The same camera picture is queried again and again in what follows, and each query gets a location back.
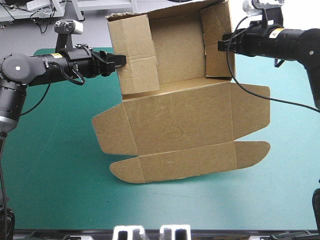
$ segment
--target black cable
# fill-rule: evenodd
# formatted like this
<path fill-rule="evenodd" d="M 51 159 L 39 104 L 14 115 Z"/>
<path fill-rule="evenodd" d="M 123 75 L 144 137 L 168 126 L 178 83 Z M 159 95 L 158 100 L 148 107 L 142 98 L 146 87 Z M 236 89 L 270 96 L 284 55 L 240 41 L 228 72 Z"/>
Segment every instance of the black cable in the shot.
<path fill-rule="evenodd" d="M 47 22 L 44 30 L 42 30 L 42 28 L 40 26 L 40 22 L 34 22 L 39 27 L 41 34 L 44 34 L 47 31 L 48 26 L 51 24 L 51 20 L 54 17 L 55 13 L 56 13 L 56 8 L 54 8 L 52 14 L 50 14 L 49 21 Z"/>
<path fill-rule="evenodd" d="M 10 15 L 10 17 L 12 18 L 12 20 L 16 20 L 12 15 L 11 15 L 11 13 L 8 11 L 8 9 L 4 6 L 4 5 L 2 5 L 1 4 L 1 6 L 4 8 L 4 10 L 6 10 L 6 12 Z"/>
<path fill-rule="evenodd" d="M 45 99 L 45 97 L 46 97 L 46 95 L 47 95 L 47 93 L 48 93 L 48 91 L 49 91 L 50 85 L 51 85 L 51 83 L 48 84 L 48 87 L 46 88 L 43 96 L 42 96 L 41 99 L 36 103 L 36 105 L 34 105 L 34 106 L 33 106 L 32 108 L 30 108 L 28 111 L 25 111 L 24 113 L 21 113 L 20 116 L 23 116 L 23 115 L 26 115 L 26 114 L 30 113 L 32 110 L 34 110 L 36 107 L 38 107 L 38 106 L 42 103 L 42 101 Z"/>
<path fill-rule="evenodd" d="M 317 113 L 320 113 L 320 110 L 317 109 L 317 108 L 314 108 L 312 106 L 308 106 L 308 105 L 304 105 L 304 104 L 301 104 L 301 103 L 297 103 L 297 102 L 292 102 L 292 101 L 286 101 L 286 100 L 281 100 L 281 99 L 277 99 L 277 98 L 272 98 L 272 97 L 268 97 L 268 96 L 263 96 L 263 95 L 260 95 L 258 93 L 255 93 L 253 91 L 250 91 L 248 90 L 247 88 L 245 88 L 244 86 L 242 86 L 242 84 L 237 80 L 237 78 L 235 77 L 235 74 L 231 68 L 231 64 L 230 64 L 230 47 L 231 47 L 231 43 L 232 43 L 232 40 L 235 38 L 235 35 L 238 31 L 238 28 L 239 26 L 243 23 L 243 21 L 245 21 L 246 19 L 248 19 L 249 17 L 246 16 L 245 18 L 243 18 L 239 23 L 238 25 L 236 26 L 235 28 L 235 31 L 234 33 L 232 34 L 231 38 L 230 38 L 230 41 L 228 43 L 228 46 L 227 46 L 227 50 L 226 50 L 226 61 L 227 61 L 227 64 L 228 64 L 228 68 L 229 68 L 229 72 L 233 78 L 233 80 L 236 82 L 236 84 L 242 89 L 244 90 L 245 92 L 247 92 L 248 94 L 251 94 L 253 96 L 256 96 L 258 98 L 261 98 L 261 99 L 265 99 L 265 100 L 270 100 L 270 101 L 274 101 L 274 102 L 279 102 L 279 103 L 283 103 L 283 104 L 289 104 L 289 105 L 295 105 L 295 106 L 299 106 L 299 107 L 302 107 L 302 108 L 306 108 L 306 109 L 310 109 L 312 111 L 315 111 Z"/>
<path fill-rule="evenodd" d="M 1 182 L 1 193 L 2 193 L 2 200 L 3 200 L 3 208 L 4 208 L 4 240 L 7 240 L 7 230 L 8 230 L 7 199 L 6 199 L 6 188 L 5 188 L 4 174 L 2 171 L 1 159 L 0 159 L 0 182 Z"/>

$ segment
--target robotic arm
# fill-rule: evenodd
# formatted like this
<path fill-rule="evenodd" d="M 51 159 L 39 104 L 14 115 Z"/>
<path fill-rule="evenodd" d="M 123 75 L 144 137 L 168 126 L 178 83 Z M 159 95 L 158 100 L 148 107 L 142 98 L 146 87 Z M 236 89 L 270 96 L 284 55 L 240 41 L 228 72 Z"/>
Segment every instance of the robotic arm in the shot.
<path fill-rule="evenodd" d="M 81 34 L 83 25 L 74 20 L 59 20 L 55 53 L 26 56 L 12 53 L 0 59 L 0 133 L 4 136 L 17 127 L 28 86 L 69 81 L 83 85 L 85 78 L 109 76 L 126 64 L 126 56 L 95 52 L 87 44 L 72 43 L 72 34 Z"/>
<path fill-rule="evenodd" d="M 245 0 L 243 10 L 248 16 L 262 15 L 246 29 L 239 29 L 231 40 L 230 51 L 249 57 L 275 59 L 279 68 L 284 61 L 298 61 L 307 71 L 314 103 L 320 110 L 320 29 L 284 28 L 281 7 L 285 0 Z M 226 52 L 232 33 L 218 42 L 218 50 Z"/>

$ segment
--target cardboard panel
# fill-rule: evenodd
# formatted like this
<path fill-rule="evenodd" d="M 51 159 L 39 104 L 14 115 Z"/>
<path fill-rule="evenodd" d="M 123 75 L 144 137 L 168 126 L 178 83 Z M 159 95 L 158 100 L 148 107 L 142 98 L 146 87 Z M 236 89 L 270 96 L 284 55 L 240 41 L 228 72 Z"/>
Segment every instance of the cardboard panel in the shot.
<path fill-rule="evenodd" d="M 221 3 L 221 2 L 224 2 L 224 0 L 202 0 L 202 1 L 196 1 L 196 2 L 189 2 L 187 4 L 180 4 L 176 6 L 171 6 L 167 8 L 146 12 L 146 14 L 148 15 L 151 21 L 158 20 L 158 19 L 168 19 L 176 16 L 196 13 L 196 12 L 199 12 L 201 9 L 207 8 L 211 5 Z M 131 18 L 137 15 L 139 15 L 139 13 L 137 14 L 137 13 L 125 12 L 125 13 L 112 14 L 110 16 L 107 16 L 106 18 L 108 19 L 108 21 L 112 22 L 120 19 Z"/>
<path fill-rule="evenodd" d="M 130 122 L 123 103 L 92 119 L 95 134 L 103 152 L 138 155 Z"/>
<path fill-rule="evenodd" d="M 151 21 L 160 84 L 206 76 L 199 12 Z"/>
<path fill-rule="evenodd" d="M 126 55 L 118 69 L 122 94 L 159 90 L 157 58 L 147 15 L 108 23 L 115 54 Z"/>
<path fill-rule="evenodd" d="M 269 97 L 267 86 L 247 85 L 245 88 L 257 94 Z M 270 102 L 243 91 L 237 84 L 231 83 L 231 104 L 234 139 L 265 128 L 270 123 Z"/>
<path fill-rule="evenodd" d="M 228 142 L 127 159 L 112 163 L 110 170 L 121 180 L 134 184 L 184 179 L 252 166 L 269 149 L 266 142 Z"/>
<path fill-rule="evenodd" d="M 231 77 L 226 53 L 218 51 L 218 41 L 224 34 L 232 33 L 229 3 L 224 2 L 201 10 L 205 42 L 206 76 Z M 235 56 L 230 53 L 230 63 L 235 72 Z"/>
<path fill-rule="evenodd" d="M 230 142 L 230 83 L 124 102 L 139 155 Z"/>
<path fill-rule="evenodd" d="M 210 45 L 205 47 L 206 56 L 206 76 L 207 77 L 231 77 L 227 65 L 227 53 L 218 51 L 218 45 Z M 230 53 L 230 65 L 233 72 L 235 72 L 235 55 Z"/>

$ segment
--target metal bracket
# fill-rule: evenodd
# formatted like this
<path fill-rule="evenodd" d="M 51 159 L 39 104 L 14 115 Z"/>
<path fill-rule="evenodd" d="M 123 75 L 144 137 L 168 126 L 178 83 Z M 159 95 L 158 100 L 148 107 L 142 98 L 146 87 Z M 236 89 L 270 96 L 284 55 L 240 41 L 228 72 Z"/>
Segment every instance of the metal bracket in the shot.
<path fill-rule="evenodd" d="M 284 64 L 285 60 L 281 60 L 279 61 L 279 59 L 275 59 L 274 60 L 274 67 L 275 68 L 280 68 L 282 66 L 282 64 Z"/>
<path fill-rule="evenodd" d="M 163 225 L 159 240 L 191 240 L 190 225 Z"/>

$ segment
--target shelf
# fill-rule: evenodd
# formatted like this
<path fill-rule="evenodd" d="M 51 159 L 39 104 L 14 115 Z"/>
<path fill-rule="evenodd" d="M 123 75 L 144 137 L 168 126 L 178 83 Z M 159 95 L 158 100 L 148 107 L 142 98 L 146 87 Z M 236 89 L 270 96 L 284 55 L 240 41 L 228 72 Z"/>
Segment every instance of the shelf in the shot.
<path fill-rule="evenodd" d="M 102 9 L 124 9 L 131 8 L 130 0 L 85 0 L 78 1 L 78 6 L 82 10 L 102 10 Z"/>
<path fill-rule="evenodd" d="M 63 17 L 65 14 L 65 6 L 66 3 L 59 3 L 57 0 L 52 1 L 52 6 L 56 8 L 56 12 L 54 14 L 54 17 Z M 15 18 L 15 19 L 29 19 L 30 16 L 33 14 L 32 12 L 22 11 L 19 9 L 16 9 L 15 11 L 8 10 L 9 13 Z M 45 15 L 42 13 L 36 13 L 32 15 L 32 18 L 49 18 L 49 15 Z M 0 22 L 6 22 L 6 21 L 13 21 L 12 17 L 8 14 L 8 12 L 4 9 L 3 6 L 0 6 Z"/>
<path fill-rule="evenodd" d="M 106 9 L 132 9 L 138 12 L 137 0 L 72 0 L 75 13 L 79 20 L 84 20 L 84 11 Z"/>

